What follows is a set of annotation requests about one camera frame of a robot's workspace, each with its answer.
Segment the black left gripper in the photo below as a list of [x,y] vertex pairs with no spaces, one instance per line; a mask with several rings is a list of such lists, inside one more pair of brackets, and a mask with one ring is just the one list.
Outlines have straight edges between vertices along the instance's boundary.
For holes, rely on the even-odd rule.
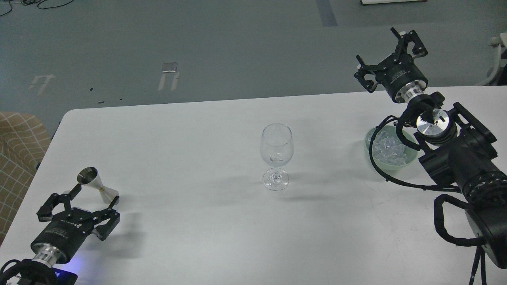
[[[85,239],[92,233],[105,241],[119,224],[120,214],[114,209],[120,196],[115,196],[106,209],[95,211],[76,210],[71,201],[80,193],[81,184],[76,184],[68,193],[52,193],[39,208],[38,221],[49,222],[31,242],[35,254],[33,261],[45,265],[66,264],[76,254]],[[62,204],[64,210],[53,213]]]

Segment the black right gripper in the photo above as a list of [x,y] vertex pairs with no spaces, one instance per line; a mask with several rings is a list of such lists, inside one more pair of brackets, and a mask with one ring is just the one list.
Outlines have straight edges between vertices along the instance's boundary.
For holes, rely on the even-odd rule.
[[361,56],[357,55],[359,63],[355,72],[355,79],[369,93],[373,93],[380,83],[394,103],[405,103],[402,88],[408,84],[418,85],[426,89],[428,79],[414,64],[415,58],[425,57],[428,50],[417,34],[411,30],[401,34],[395,27],[391,27],[398,43],[393,56],[389,56],[378,65],[366,65]]

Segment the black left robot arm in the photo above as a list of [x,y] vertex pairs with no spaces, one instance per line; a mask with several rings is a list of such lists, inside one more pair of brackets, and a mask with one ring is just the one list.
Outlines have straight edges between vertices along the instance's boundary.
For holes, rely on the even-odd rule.
[[74,284],[76,274],[56,269],[56,264],[67,264],[90,235],[104,241],[119,224],[120,214],[114,209],[120,200],[119,192],[103,186],[107,207],[90,212],[71,206],[81,191],[76,184],[68,193],[52,193],[37,211],[40,222],[47,226],[31,242],[33,258],[9,260],[1,267],[1,284],[18,277],[19,285]]

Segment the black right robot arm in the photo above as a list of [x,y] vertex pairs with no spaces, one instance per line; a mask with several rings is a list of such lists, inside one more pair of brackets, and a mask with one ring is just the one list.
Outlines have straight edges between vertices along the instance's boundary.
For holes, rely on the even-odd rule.
[[[496,267],[506,268],[506,174],[494,163],[496,137],[461,103],[444,110],[445,97],[440,92],[427,94],[426,76],[415,65],[416,58],[428,54],[417,32],[399,33],[391,27],[398,43],[392,54],[376,65],[359,62],[355,78],[369,93],[382,85],[393,103],[405,103],[399,117],[386,117],[369,136],[370,162],[387,182],[421,190],[440,192],[433,202],[433,223],[438,235],[457,247],[475,247],[469,284],[477,271],[487,283],[486,258]],[[418,185],[399,180],[382,170],[374,160],[377,134],[394,123],[395,135],[406,147],[423,151],[419,162],[434,185]],[[443,205],[449,203],[465,211],[474,238],[450,235],[445,228]]]

